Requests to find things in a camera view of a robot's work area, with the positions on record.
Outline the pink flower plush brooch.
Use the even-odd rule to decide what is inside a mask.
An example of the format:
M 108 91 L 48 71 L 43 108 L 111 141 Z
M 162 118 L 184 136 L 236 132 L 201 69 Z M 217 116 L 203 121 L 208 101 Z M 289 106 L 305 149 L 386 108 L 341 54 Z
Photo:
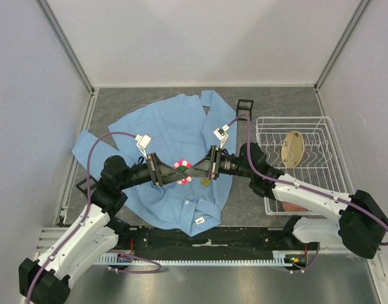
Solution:
M 186 160 L 179 160 L 174 164 L 174 168 L 180 172 L 185 173 L 189 168 L 191 168 L 191 163 Z M 178 184 L 186 185 L 191 182 L 192 177 L 188 176 L 184 179 L 177 181 Z

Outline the light blue shirt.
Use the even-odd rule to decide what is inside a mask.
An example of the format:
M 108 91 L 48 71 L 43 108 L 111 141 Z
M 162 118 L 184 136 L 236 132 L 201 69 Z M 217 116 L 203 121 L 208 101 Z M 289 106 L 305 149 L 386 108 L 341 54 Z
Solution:
M 97 140 L 83 130 L 72 149 L 77 161 L 98 179 L 107 158 L 120 155 L 128 165 L 141 156 L 134 135 L 148 134 L 146 151 L 156 153 L 167 165 L 179 160 L 199 162 L 210 146 L 219 145 L 214 131 L 236 117 L 235 110 L 215 91 L 201 95 L 177 95 L 140 108 L 109 125 L 116 147 Z M 233 178 L 220 175 L 208 187 L 199 178 L 186 185 L 172 183 L 156 187 L 152 182 L 126 189 L 126 206 L 137 216 L 160 229 L 180 229 L 195 236 L 221 222 L 221 210 L 230 193 Z

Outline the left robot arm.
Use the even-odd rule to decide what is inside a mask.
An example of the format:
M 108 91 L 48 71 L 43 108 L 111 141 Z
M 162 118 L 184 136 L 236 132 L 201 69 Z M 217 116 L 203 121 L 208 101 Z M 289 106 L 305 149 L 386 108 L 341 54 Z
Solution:
M 128 246 L 127 224 L 115 218 L 127 200 L 124 190 L 150 181 L 163 186 L 186 177 L 156 154 L 132 167 L 121 156 L 109 157 L 96 188 L 87 192 L 88 203 L 78 221 L 37 260 L 27 258 L 20 264 L 20 294 L 27 303 L 65 303 L 80 276 L 102 254 Z

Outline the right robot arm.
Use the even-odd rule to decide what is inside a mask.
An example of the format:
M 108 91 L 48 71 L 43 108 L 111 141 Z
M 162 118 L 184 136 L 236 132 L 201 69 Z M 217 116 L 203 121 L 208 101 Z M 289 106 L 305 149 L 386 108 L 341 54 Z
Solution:
M 372 259 L 381 246 L 388 246 L 388 218 L 371 194 L 362 190 L 336 192 L 302 182 L 272 167 L 256 143 L 243 144 L 238 156 L 211 146 L 185 174 L 209 179 L 220 175 L 246 177 L 256 195 L 293 203 L 324 217 L 324 227 L 334 226 L 335 239 L 360 257 Z

